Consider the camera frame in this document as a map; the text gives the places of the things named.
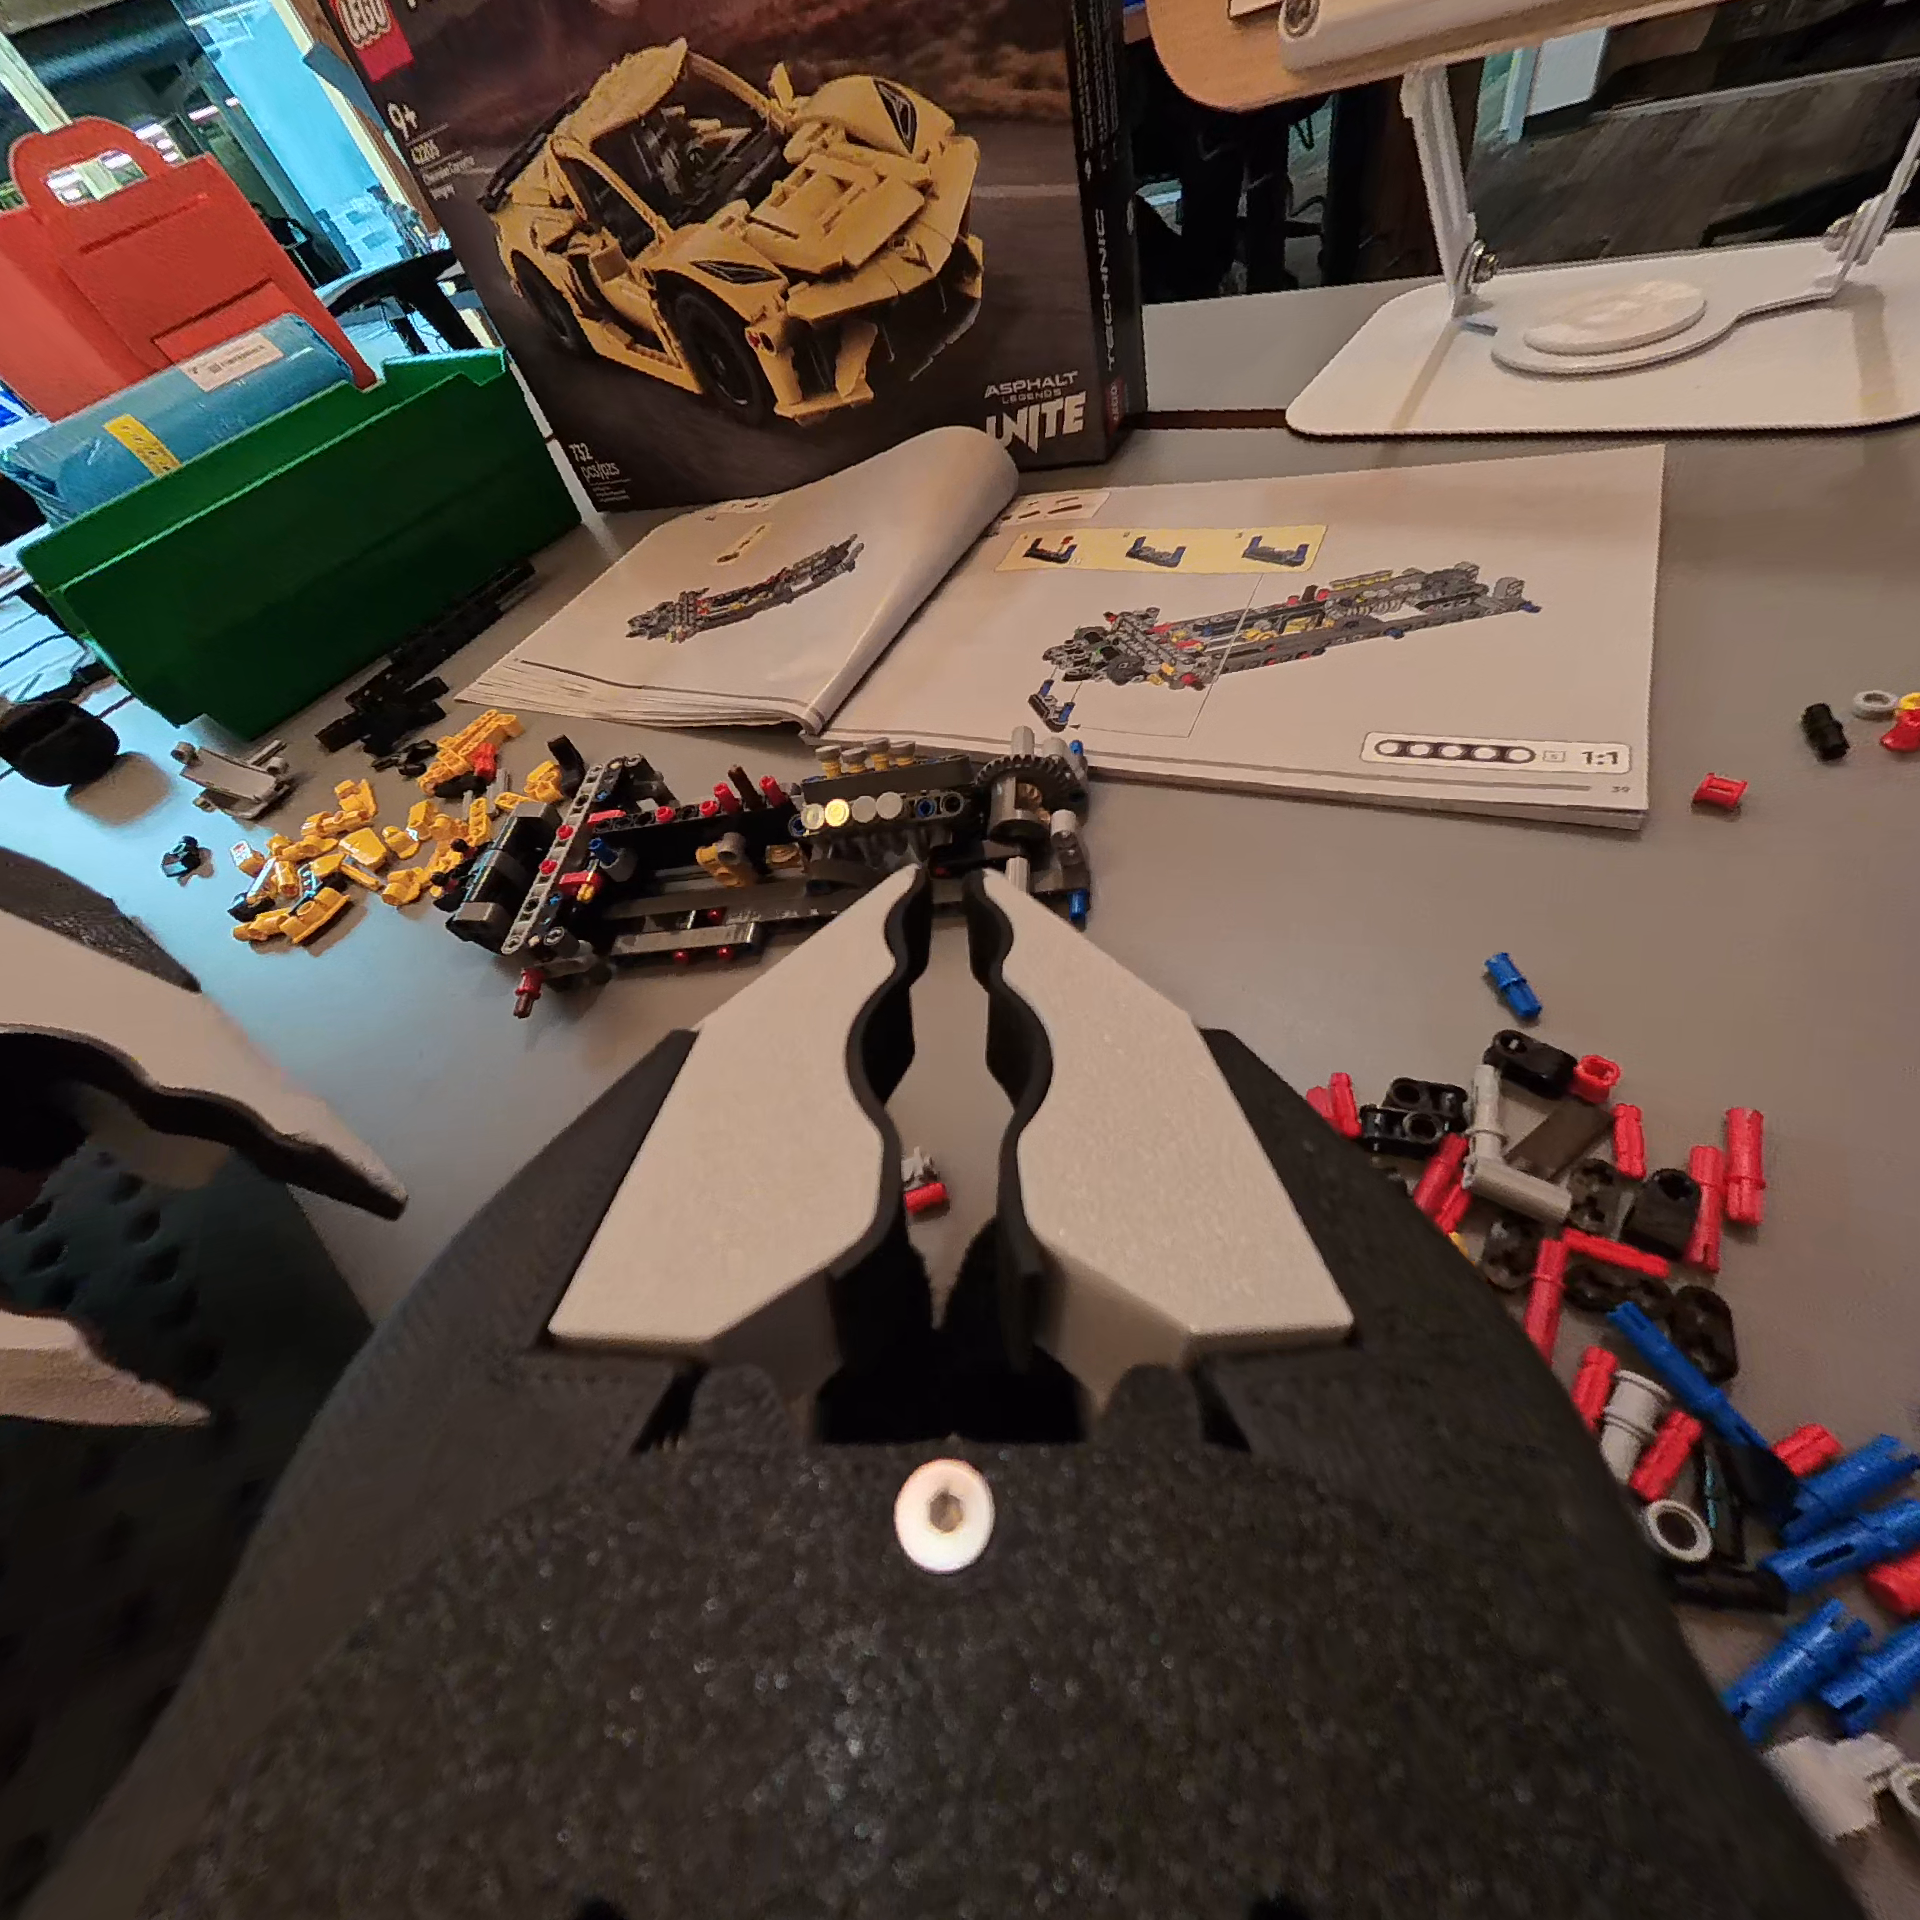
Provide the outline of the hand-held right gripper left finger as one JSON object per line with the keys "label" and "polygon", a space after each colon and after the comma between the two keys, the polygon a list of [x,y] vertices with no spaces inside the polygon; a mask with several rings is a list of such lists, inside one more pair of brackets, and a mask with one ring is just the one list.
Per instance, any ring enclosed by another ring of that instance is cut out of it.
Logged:
{"label": "hand-held right gripper left finger", "polygon": [[547,1336],[749,1364],[812,1399],[850,1358],[842,1296],[900,1215],[884,1102],[915,1058],[928,879],[897,871],[693,1032]]}

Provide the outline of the pile of yellow lego pieces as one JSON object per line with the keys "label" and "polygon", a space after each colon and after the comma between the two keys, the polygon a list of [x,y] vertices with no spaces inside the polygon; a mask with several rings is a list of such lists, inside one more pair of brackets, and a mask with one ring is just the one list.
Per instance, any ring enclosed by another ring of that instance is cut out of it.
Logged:
{"label": "pile of yellow lego pieces", "polygon": [[247,887],[228,908],[234,940],[312,946],[368,903],[453,917],[507,855],[511,830],[536,828],[539,810],[572,800],[586,774],[563,736],[539,762],[512,765],[520,742],[521,719],[484,708],[375,765],[408,782],[397,802],[384,802],[370,776],[352,776],[297,832],[239,844],[232,861]]}

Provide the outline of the green plastic bin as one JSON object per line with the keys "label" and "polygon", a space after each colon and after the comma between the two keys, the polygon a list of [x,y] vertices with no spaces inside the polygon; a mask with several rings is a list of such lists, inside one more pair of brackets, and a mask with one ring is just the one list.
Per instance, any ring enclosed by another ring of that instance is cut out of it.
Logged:
{"label": "green plastic bin", "polygon": [[504,352],[392,360],[20,550],[167,723],[265,736],[579,525]]}

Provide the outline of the pile of black lego beams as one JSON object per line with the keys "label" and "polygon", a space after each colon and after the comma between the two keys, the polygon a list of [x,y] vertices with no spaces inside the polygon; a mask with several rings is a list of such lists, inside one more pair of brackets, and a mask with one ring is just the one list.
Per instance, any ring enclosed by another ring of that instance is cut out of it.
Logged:
{"label": "pile of black lego beams", "polygon": [[538,568],[528,560],[505,566],[410,634],[370,679],[349,688],[345,711],[317,731],[317,747],[360,747],[383,757],[442,719],[448,694],[443,663],[492,629],[536,579]]}

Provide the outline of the pile of mixed lego pieces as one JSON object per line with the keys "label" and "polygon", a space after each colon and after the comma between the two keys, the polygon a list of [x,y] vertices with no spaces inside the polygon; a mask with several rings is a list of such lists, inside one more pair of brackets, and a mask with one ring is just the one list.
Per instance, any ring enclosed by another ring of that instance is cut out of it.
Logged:
{"label": "pile of mixed lego pieces", "polygon": [[1495,1206],[1479,1248],[1497,1288],[1527,1291],[1525,1336],[1554,1360],[1564,1312],[1604,1322],[1569,1395],[1656,1578],[1691,1607],[1784,1620],[1723,1706],[1824,1840],[1897,1808],[1916,1826],[1916,1755],[1882,1726],[1916,1709],[1916,1446],[1844,1446],[1824,1424],[1767,1439],[1730,1396],[1740,1372],[1720,1274],[1721,1228],[1761,1218],[1763,1115],[1725,1112],[1721,1146],[1648,1168],[1643,1115],[1608,1103],[1619,1067],[1503,1031],[1469,1088],[1400,1078],[1359,1102],[1332,1072],[1305,1098],[1361,1150],[1420,1175],[1413,1204],[1453,1234]]}

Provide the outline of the black perforated panel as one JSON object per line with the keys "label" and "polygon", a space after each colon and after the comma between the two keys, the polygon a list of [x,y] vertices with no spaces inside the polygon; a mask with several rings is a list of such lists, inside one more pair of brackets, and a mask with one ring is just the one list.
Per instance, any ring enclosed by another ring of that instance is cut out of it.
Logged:
{"label": "black perforated panel", "polygon": [[4,1307],[68,1312],[204,1424],[4,1419],[10,1871],[81,1828],[177,1692],[370,1322],[299,1202],[243,1162],[165,1188],[84,1146],[4,1226]]}

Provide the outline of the lego box with yellow car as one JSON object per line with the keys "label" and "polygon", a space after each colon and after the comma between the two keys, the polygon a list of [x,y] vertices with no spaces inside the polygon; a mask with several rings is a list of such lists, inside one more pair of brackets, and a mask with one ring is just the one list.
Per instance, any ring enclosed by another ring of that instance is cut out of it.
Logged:
{"label": "lego box with yellow car", "polygon": [[317,13],[603,514],[1146,413],[1121,5]]}

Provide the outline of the large grey lego part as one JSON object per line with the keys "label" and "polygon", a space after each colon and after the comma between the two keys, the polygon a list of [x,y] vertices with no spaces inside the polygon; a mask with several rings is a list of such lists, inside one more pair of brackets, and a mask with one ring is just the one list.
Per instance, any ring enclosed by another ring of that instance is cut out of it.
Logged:
{"label": "large grey lego part", "polygon": [[255,824],[272,813],[299,783],[282,741],[247,757],[234,757],[192,741],[175,744],[180,774],[200,788],[195,804],[205,811]]}

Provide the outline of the lego instruction sheet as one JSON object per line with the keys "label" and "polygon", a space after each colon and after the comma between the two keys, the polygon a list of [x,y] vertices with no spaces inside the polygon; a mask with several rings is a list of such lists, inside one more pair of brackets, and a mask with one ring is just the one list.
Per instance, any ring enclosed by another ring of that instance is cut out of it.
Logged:
{"label": "lego instruction sheet", "polygon": [[1634,832],[1661,519],[1658,447],[1041,495],[827,739]]}

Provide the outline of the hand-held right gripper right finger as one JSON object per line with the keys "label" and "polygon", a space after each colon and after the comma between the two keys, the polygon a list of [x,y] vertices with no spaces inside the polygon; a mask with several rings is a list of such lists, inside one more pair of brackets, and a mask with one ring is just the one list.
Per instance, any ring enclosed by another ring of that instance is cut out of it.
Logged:
{"label": "hand-held right gripper right finger", "polygon": [[1011,1100],[999,1333],[1104,1407],[1140,1366],[1325,1349],[1355,1315],[1202,1028],[1008,878],[967,883]]}

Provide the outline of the long lego chassis assembly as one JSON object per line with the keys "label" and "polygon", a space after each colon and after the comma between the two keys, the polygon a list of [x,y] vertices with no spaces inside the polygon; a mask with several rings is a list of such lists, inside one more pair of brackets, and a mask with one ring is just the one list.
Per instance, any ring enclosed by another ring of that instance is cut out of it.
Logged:
{"label": "long lego chassis assembly", "polygon": [[937,908],[995,874],[1089,922],[1091,762],[1077,739],[1023,726],[997,755],[821,747],[804,779],[736,765],[690,800],[637,755],[587,764],[561,736],[549,759],[488,844],[468,832],[434,888],[455,940],[516,968],[516,1016],[547,990],[623,968],[760,954],[900,871],[922,874]]}

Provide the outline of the small red yellow lego cluster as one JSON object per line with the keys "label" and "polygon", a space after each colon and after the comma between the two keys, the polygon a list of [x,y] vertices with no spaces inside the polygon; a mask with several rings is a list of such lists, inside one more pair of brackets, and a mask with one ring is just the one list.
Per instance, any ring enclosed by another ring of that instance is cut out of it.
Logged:
{"label": "small red yellow lego cluster", "polygon": [[[1863,688],[1851,700],[1851,716],[1869,728],[1874,742],[1900,759],[1917,757],[1917,693]],[[1799,712],[1799,731],[1819,764],[1844,762],[1855,747],[1850,725],[1831,703],[1810,703]]]}

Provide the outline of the thick open lego instruction booklet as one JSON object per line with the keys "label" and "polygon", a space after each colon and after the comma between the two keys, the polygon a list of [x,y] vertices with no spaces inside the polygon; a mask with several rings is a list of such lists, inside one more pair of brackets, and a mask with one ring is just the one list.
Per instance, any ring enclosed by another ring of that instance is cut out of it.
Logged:
{"label": "thick open lego instruction booklet", "polygon": [[1018,479],[989,432],[943,424],[802,486],[687,511],[459,696],[659,728],[817,731]]}

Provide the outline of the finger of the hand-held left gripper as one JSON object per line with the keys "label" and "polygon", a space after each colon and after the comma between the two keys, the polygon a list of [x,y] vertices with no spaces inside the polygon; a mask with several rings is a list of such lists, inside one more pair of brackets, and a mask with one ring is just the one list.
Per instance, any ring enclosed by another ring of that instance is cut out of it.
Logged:
{"label": "finger of the hand-held left gripper", "polygon": [[3,1312],[3,1416],[87,1429],[205,1426],[205,1406],[123,1372],[55,1312]]}
{"label": "finger of the hand-held left gripper", "polygon": [[92,1088],[161,1135],[225,1146],[373,1215],[405,1212],[378,1151],[204,991],[11,915],[3,984],[4,1075]]}

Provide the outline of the blue wrapped package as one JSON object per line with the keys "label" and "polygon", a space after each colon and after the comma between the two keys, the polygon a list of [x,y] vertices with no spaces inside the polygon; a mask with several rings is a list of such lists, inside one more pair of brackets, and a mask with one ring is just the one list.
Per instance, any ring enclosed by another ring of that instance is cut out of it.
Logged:
{"label": "blue wrapped package", "polygon": [[60,525],[352,384],[340,352],[279,316],[4,447],[3,472]]}

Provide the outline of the orange carrier box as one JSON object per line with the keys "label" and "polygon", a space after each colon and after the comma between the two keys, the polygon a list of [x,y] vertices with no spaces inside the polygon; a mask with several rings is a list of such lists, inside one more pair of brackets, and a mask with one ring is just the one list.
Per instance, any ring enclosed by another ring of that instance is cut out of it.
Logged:
{"label": "orange carrier box", "polygon": [[167,163],[84,116],[15,142],[3,218],[3,379],[60,420],[145,376],[299,316],[360,389],[378,381],[212,158]]}

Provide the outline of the black round object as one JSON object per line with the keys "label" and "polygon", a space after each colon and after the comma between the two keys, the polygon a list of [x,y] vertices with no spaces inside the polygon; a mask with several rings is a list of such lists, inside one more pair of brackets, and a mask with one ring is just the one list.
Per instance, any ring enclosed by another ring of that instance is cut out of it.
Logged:
{"label": "black round object", "polygon": [[3,711],[3,765],[29,783],[71,788],[122,759],[119,734],[73,700],[43,694]]}

